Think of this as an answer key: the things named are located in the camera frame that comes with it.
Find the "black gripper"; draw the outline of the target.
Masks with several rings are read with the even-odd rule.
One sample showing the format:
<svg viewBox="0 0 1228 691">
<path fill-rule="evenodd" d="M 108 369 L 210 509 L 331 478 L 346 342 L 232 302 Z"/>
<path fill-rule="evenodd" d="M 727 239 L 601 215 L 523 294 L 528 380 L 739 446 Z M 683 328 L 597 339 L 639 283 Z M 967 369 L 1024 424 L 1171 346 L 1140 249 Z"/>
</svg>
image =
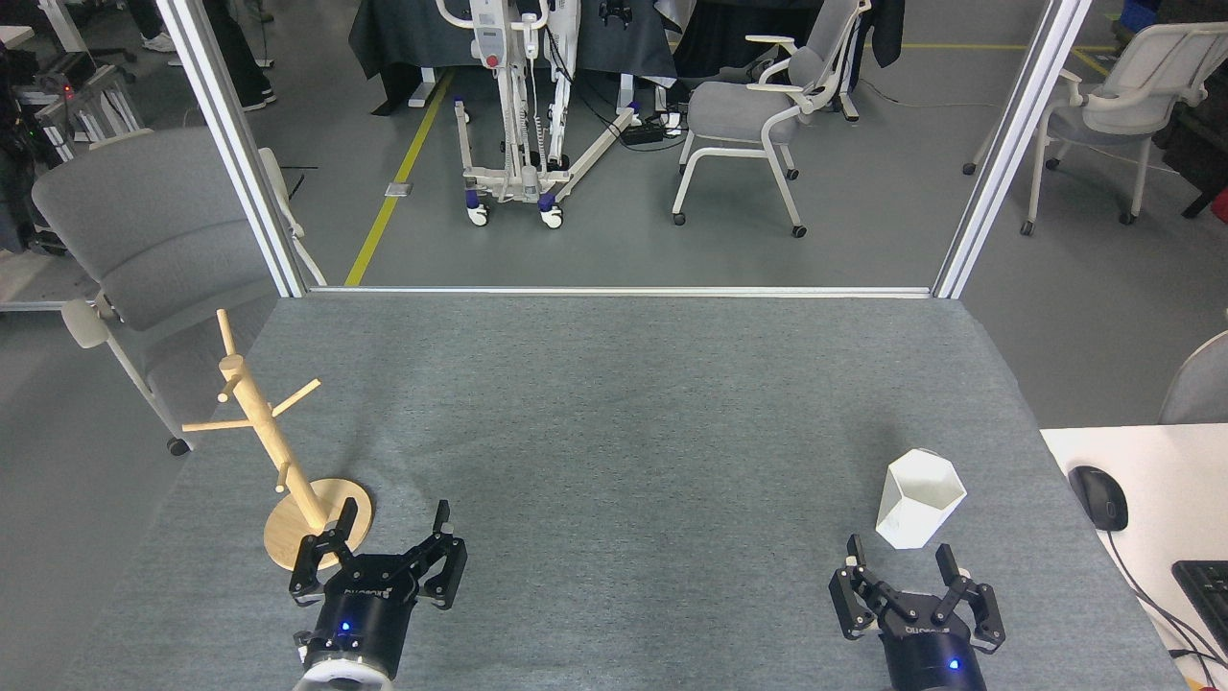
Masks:
<svg viewBox="0 0 1228 691">
<path fill-rule="evenodd" d="M 957 567 L 952 547 L 939 545 L 935 551 L 935 563 L 947 593 L 933 610 L 933 623 L 907 622 L 909 608 L 903 594 L 865 565 L 860 535 L 849 538 L 846 551 L 845 565 L 835 569 L 829 582 L 837 623 L 842 637 L 860 639 L 876 621 L 880 621 L 885 668 L 893 689 L 986 689 L 974 649 L 993 655 L 1005 643 L 1005 623 L 992 585 L 975 582 Z M 974 612 L 971 633 L 955 617 L 960 601 L 965 601 Z M 982 639 L 985 646 L 971 647 L 971 635 Z"/>
<path fill-rule="evenodd" d="M 449 527 L 449 503 L 438 500 L 433 533 L 404 554 L 352 556 L 348 539 L 357 517 L 355 498 L 343 500 L 341 515 L 323 534 L 298 542 L 289 593 L 298 608 L 324 594 L 316 628 L 308 635 L 303 666 L 316 673 L 325 660 L 354 660 L 395 677 L 416 596 L 433 608 L 456 603 L 465 567 L 465 542 Z M 336 555 L 338 572 L 321 585 L 319 566 Z"/>
</svg>

